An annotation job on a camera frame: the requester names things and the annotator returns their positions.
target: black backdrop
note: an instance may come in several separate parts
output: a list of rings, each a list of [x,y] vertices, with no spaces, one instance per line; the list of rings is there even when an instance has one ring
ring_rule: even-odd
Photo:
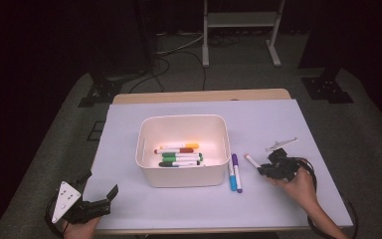
[[[83,74],[150,68],[137,2],[0,0],[0,217]]]
[[[382,112],[382,1],[321,0],[299,66],[339,62]]]

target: white table surface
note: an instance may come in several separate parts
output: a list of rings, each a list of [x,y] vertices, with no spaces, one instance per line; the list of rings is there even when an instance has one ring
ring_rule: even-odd
[[[141,123],[147,118],[173,115],[219,115],[225,119],[231,151],[240,161],[243,193],[231,191],[227,171],[218,186],[149,186],[135,162]],[[268,163],[267,147],[295,137],[298,141],[284,150],[288,156],[308,158],[317,176],[320,204],[338,226],[352,226],[295,100],[111,105],[84,200],[101,200],[118,184],[111,213],[97,227],[100,233],[306,228],[303,210],[244,159],[249,153],[258,163]]]

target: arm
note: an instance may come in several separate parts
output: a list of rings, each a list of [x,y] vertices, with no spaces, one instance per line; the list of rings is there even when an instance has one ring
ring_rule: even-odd
[[[92,239],[100,222],[100,217],[94,218],[85,224],[69,224],[64,232],[65,239]]]
[[[312,177],[305,169],[300,167],[296,177],[291,182],[271,178],[268,178],[268,181],[273,185],[282,187],[302,207],[319,230],[334,238],[349,238],[321,208],[312,184]]]

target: marker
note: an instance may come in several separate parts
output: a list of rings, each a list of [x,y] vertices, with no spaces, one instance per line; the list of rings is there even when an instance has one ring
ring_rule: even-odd
[[[250,157],[250,155],[249,154],[245,154],[244,155],[244,158],[250,163],[250,164],[252,164],[253,165],[253,167],[255,167],[255,168],[259,168],[260,166]]]
[[[171,156],[203,156],[201,152],[163,152],[163,157],[171,157]]]
[[[197,166],[200,161],[159,162],[161,167]]]
[[[154,149],[154,153],[162,154],[164,152],[194,152],[194,149],[189,147],[183,148],[170,148],[170,149]]]
[[[229,160],[229,181],[231,182],[231,190],[237,190],[237,178],[235,177],[234,165],[232,159]]]
[[[234,170],[235,170],[235,178],[237,179],[237,191],[238,193],[243,192],[243,187],[241,185],[241,177],[240,177],[240,171],[238,169],[238,158],[237,155],[232,153],[232,164],[234,165]]]
[[[191,161],[191,160],[198,160],[202,161],[202,156],[187,156],[187,157],[163,157],[162,161]]]
[[[197,148],[199,147],[198,143],[172,143],[172,144],[165,144],[161,145],[160,149],[167,149],[167,148],[181,148],[181,147],[191,147],[191,148]]]

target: orange marker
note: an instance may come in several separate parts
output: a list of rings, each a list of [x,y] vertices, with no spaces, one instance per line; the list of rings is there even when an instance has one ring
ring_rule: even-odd
[[[198,143],[172,143],[172,144],[166,144],[161,145],[160,149],[167,149],[167,148],[181,148],[181,147],[190,147],[190,148],[198,148]]]

